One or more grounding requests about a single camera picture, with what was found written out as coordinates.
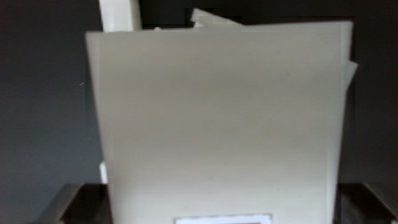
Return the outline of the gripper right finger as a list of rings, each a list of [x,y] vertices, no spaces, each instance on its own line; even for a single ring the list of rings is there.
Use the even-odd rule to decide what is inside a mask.
[[[337,224],[398,224],[398,197],[376,183],[342,183]]]

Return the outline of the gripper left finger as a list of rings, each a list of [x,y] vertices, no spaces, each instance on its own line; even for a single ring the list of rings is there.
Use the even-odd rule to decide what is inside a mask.
[[[38,224],[114,224],[106,184],[66,184],[38,218]]]

